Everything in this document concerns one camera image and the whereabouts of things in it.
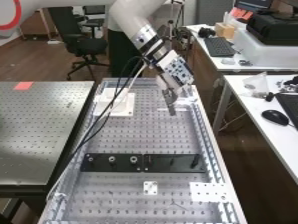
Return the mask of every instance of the cable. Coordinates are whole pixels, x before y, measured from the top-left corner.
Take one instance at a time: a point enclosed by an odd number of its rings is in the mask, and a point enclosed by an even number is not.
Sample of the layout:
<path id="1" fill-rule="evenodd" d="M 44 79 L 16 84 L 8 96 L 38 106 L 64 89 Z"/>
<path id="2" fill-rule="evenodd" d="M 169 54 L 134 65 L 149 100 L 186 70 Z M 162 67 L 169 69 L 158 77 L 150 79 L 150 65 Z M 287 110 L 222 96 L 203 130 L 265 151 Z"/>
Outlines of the cable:
<path id="1" fill-rule="evenodd" d="M 138 61 L 137 65 L 134 66 L 134 69 L 133 69 L 133 71 L 132 71 L 132 73 L 130 73 L 130 75 L 129 75 L 129 77 L 128 77 L 128 79 L 126 79 L 126 81 L 125 81 L 125 83 L 124 83 L 122 88 L 120 89 L 120 91 L 117 91 L 117 89 L 118 89 L 118 85 L 120 85 L 120 80 L 121 80 L 121 77 L 122 77 L 122 74 L 124 74 L 124 72 L 125 72 L 125 70 L 126 70 L 126 68 L 128 68 L 128 66 L 129 66 L 129 64 L 130 64 L 130 62 L 132 62 L 136 58 L 138 58 L 140 61 Z M 92 124 L 92 125 L 89 126 L 89 128 L 86 129 L 86 131 L 85 131 L 85 133 L 84 133 L 84 135 L 82 135 L 82 138 L 81 138 L 80 141 L 78 141 L 77 148 L 76 148 L 76 150 L 73 151 L 73 153 L 70 154 L 70 156 L 69 156 L 68 159 L 66 159 L 66 163 L 65 163 L 66 165 L 65 165 L 64 171 L 62 171 L 62 173 L 60 174 L 58 179 L 57 179 L 56 183 L 53 184 L 53 187 L 52 187 L 50 190 L 49 190 L 49 193 L 48 193 L 48 195 L 46 195 L 46 201 L 49 200 L 49 197 L 50 197 L 50 195 L 52 195 L 52 192 L 53 192 L 53 190 L 56 189 L 56 187 L 57 187 L 57 185 L 58 185 L 58 183 L 60 183 L 60 181 L 61 181 L 61 179 L 62 179 L 62 177 L 64 177 L 64 175 L 65 175 L 65 173 L 66 173 L 66 167 L 68 167 L 68 165 L 69 165 L 69 163 L 70 163 L 73 157 L 76 156 L 76 154 L 77 154 L 80 148 L 81 148 L 81 147 L 84 146 L 84 144 L 85 144 L 85 139 L 86 139 L 86 137 L 88 137 L 88 135 L 89 135 L 92 129 L 94 128 L 94 126 L 96 126 L 97 122 L 101 120 L 101 118 L 102 118 L 102 116 L 104 116 L 106 110 L 108 110 L 109 107 L 113 105 L 114 100 L 117 99 L 118 95 L 121 94 L 122 90 L 125 89 L 125 86 L 128 85 L 128 82 L 129 82 L 129 80 L 130 80 L 130 78 L 132 78 L 132 76 L 133 76 L 133 74 L 134 74 L 134 72 L 136 72 L 136 69 L 137 69 L 138 66 L 140 66 L 140 63 L 142 62 L 142 59 L 144 59 L 144 58 L 142 58 L 141 56 L 134 56 L 134 57 L 130 58 L 129 61 L 126 62 L 126 65 L 125 65 L 125 67 L 124 67 L 124 69 L 122 69 L 122 72 L 121 72 L 121 75 L 120 75 L 120 78 L 118 78 L 117 87 L 116 87 L 116 92 L 117 92 L 117 93 L 114 94 L 114 98 L 112 99 L 110 103 L 108 104 L 105 110 L 102 111 L 101 115 L 98 116 L 98 118 L 96 119 L 96 121 L 93 122 L 93 124 Z"/>
<path id="2" fill-rule="evenodd" d="M 110 110 L 110 112 L 109 112 L 109 114 L 108 114 L 108 117 L 110 116 L 110 113 L 112 113 L 113 110 L 117 108 L 117 106 L 121 104 L 121 102 L 124 101 L 124 99 L 128 97 L 129 90 L 132 89 L 132 86 L 133 86 L 133 84 L 134 84 L 134 82 L 136 82 L 136 80 L 137 80 L 137 77 L 140 76 L 140 74 L 141 74 L 141 72 L 144 71 L 145 68 L 146 68 L 146 64 L 144 64 L 144 66 L 142 66 L 142 68 L 140 69 L 137 75 L 134 76 L 133 81 L 132 81 L 132 83 L 130 83 L 130 85 L 129 85 L 129 88 L 128 88 L 128 92 L 126 92 L 124 98 L 121 99 L 121 101 L 118 102 L 118 104 L 117 104 L 117 105 L 113 107 L 113 109 Z M 85 140 L 84 144 L 85 144 L 85 143 L 86 143 L 86 142 L 88 142 L 88 141 L 89 141 L 89 140 L 98 134 L 98 132 L 102 130 L 102 128 L 104 128 L 106 122 L 108 122 L 108 118 L 105 119 L 104 124 L 101 125 L 101 127 L 98 128 L 98 130 L 97 130 L 97 131 L 93 133 L 93 135 Z"/>
<path id="3" fill-rule="evenodd" d="M 245 115 L 246 115 L 246 112 L 245 112 L 242 115 L 239 115 L 235 119 L 233 119 L 230 122 L 227 122 L 226 125 L 219 129 L 219 131 L 222 131 L 223 129 L 226 129 L 227 126 L 229 126 L 231 123 L 234 123 L 237 120 L 239 120 Z"/>

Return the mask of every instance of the metal table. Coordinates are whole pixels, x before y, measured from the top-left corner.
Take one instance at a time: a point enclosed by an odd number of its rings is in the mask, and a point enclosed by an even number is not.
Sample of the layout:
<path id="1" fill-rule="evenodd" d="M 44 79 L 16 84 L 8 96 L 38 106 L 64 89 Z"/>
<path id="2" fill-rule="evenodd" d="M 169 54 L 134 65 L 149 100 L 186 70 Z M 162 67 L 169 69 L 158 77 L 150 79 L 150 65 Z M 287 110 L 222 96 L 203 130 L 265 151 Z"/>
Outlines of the metal table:
<path id="1" fill-rule="evenodd" d="M 46 193 L 46 185 L 93 82 L 0 83 L 0 195 Z"/>
<path id="2" fill-rule="evenodd" d="M 116 86 L 105 79 L 97 89 Z M 138 79 L 132 117 L 110 117 L 102 132 L 82 147 L 48 201 L 40 224 L 246 223 L 197 89 L 185 92 L 170 116 L 154 79 Z M 84 129 L 94 120 L 96 101 Z M 86 153 L 197 154 L 205 173 L 82 173 Z M 144 194 L 156 181 L 158 195 Z"/>

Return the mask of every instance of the white desk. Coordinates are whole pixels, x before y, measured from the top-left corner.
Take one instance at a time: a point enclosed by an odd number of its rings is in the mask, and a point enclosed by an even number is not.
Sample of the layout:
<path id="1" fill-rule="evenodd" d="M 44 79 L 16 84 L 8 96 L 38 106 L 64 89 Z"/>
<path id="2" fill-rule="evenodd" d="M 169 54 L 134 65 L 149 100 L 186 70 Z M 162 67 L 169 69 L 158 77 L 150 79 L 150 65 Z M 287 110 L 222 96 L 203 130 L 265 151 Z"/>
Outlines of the white desk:
<path id="1" fill-rule="evenodd" d="M 283 127 L 262 118 L 261 113 L 265 110 L 273 109 L 281 111 L 283 114 L 286 113 L 275 98 L 271 102 L 266 102 L 263 99 L 257 99 L 249 97 L 247 95 L 245 96 L 245 93 L 247 93 L 249 90 L 243 87 L 243 79 L 246 79 L 247 77 L 250 76 L 223 76 L 226 83 L 217 110 L 215 120 L 213 123 L 214 134 L 217 135 L 218 133 L 226 107 L 229 104 L 230 95 L 233 92 L 255 126 L 258 127 L 271 149 L 274 150 L 281 162 L 283 163 L 289 173 L 291 174 L 293 179 L 298 184 L 298 131 L 291 126 Z M 293 77 L 294 75 L 267 76 L 270 91 L 277 93 L 277 82 L 282 80 L 287 81 L 293 79 Z"/>
<path id="2" fill-rule="evenodd" d="M 214 29 L 214 26 L 207 26 L 206 24 L 201 24 L 201 25 L 193 25 L 193 26 L 186 26 L 186 29 L 191 32 L 191 35 L 195 38 L 195 41 L 198 42 L 198 44 L 201 45 L 210 61 L 213 62 L 217 71 L 222 71 L 222 72 L 249 72 L 249 71 L 274 71 L 274 72 L 279 72 L 279 71 L 298 71 L 298 65 L 297 67 L 289 68 L 289 67 L 261 67 L 261 66 L 241 66 L 239 65 L 239 60 L 247 60 L 242 54 L 235 53 L 234 55 L 234 60 L 235 60 L 235 64 L 234 65 L 225 65 L 221 63 L 222 59 L 221 57 L 211 57 L 205 45 L 205 41 L 203 38 L 198 37 L 198 31 L 199 29 L 205 27 L 205 28 L 211 28 Z"/>

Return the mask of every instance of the desk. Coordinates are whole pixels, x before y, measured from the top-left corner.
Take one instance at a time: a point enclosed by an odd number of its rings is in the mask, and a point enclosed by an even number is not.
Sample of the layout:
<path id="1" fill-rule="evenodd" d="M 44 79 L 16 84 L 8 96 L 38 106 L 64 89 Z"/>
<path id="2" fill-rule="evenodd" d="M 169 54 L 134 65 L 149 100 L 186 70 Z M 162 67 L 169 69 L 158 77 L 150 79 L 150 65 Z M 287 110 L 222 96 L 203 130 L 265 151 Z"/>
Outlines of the desk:
<path id="1" fill-rule="evenodd" d="M 116 85 L 117 79 L 104 79 L 97 92 L 101 93 L 104 88 Z M 56 194 L 48 201 L 40 224 L 45 220 L 49 224 L 57 221 L 246 224 L 195 87 L 189 90 L 195 100 L 185 105 L 186 99 L 180 99 L 177 116 L 169 115 L 164 100 L 158 100 L 162 94 L 154 79 L 137 79 L 130 91 L 136 94 L 133 116 L 110 117 L 102 132 L 81 148 L 73 163 L 69 164 Z M 94 119 L 94 107 L 96 102 L 86 116 L 89 125 Z M 90 153 L 174 153 L 181 156 L 199 153 L 199 160 L 205 161 L 207 172 L 150 173 L 145 171 L 146 168 L 142 172 L 128 173 L 81 172 L 82 159 L 86 154 L 89 157 Z M 157 195 L 144 194 L 146 181 L 156 182 Z M 197 182 L 197 186 L 202 186 L 205 191 L 207 188 L 202 201 L 191 199 L 190 182 Z M 222 195 L 221 190 L 225 187 L 229 192 Z M 230 198 L 229 203 L 222 203 L 226 198 Z"/>
<path id="2" fill-rule="evenodd" d="M 206 48 L 206 44 L 203 41 L 203 38 L 198 37 L 198 31 L 202 27 L 207 27 L 214 29 L 214 26 L 207 26 L 205 24 L 202 25 L 194 25 L 194 26 L 186 26 L 187 30 L 190 31 L 193 37 L 195 38 L 195 42 L 199 44 L 199 47 L 203 50 L 203 53 L 206 54 L 206 57 L 209 58 L 209 60 L 211 61 L 217 71 L 221 72 L 259 72 L 259 71 L 273 71 L 273 72 L 282 72 L 282 71 L 298 71 L 298 65 L 295 67 L 274 67 L 274 65 L 271 67 L 262 67 L 262 66 L 241 66 L 238 64 L 239 60 L 246 60 L 245 56 L 242 54 L 235 53 L 234 55 L 234 60 L 235 60 L 235 64 L 234 65 L 225 65 L 221 63 L 222 59 L 221 57 L 211 57 Z"/>
<path id="3" fill-rule="evenodd" d="M 225 88 L 222 93 L 222 98 L 217 110 L 215 120 L 213 123 L 213 131 L 217 135 L 219 126 L 222 123 L 222 118 L 225 115 L 226 107 L 229 104 L 229 99 L 231 92 L 234 93 L 245 111 L 247 112 L 261 134 L 263 135 L 271 149 L 274 150 L 281 162 L 283 163 L 293 179 L 298 184 L 298 131 L 291 126 L 283 127 L 262 118 L 261 113 L 265 110 L 278 110 L 285 113 L 282 106 L 279 105 L 277 99 L 271 102 L 266 102 L 263 99 L 257 99 L 253 97 L 243 96 L 247 93 L 247 89 L 243 87 L 243 79 L 249 76 L 225 75 Z M 277 82 L 287 81 L 293 79 L 294 75 L 274 75 L 267 76 L 269 89 L 271 92 L 278 92 Z"/>
<path id="4" fill-rule="evenodd" d="M 93 82 L 34 82 L 15 90 L 17 84 L 0 83 L 0 196 L 41 197 L 72 147 Z"/>

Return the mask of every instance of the red marking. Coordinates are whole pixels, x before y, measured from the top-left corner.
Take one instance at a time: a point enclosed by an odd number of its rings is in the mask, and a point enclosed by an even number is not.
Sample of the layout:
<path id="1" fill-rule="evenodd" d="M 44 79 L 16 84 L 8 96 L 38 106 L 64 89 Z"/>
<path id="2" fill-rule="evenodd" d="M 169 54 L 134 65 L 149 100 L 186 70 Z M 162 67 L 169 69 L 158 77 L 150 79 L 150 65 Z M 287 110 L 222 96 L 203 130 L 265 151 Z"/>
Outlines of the red marking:
<path id="1" fill-rule="evenodd" d="M 5 24 L 5 25 L 0 25 L 0 30 L 9 30 L 12 29 L 20 22 L 21 19 L 21 4 L 20 4 L 20 0 L 13 0 L 15 6 L 16 6 L 16 15 L 13 20 Z"/>
<path id="2" fill-rule="evenodd" d="M 19 82 L 15 86 L 13 90 L 28 90 L 32 86 L 33 82 Z"/>

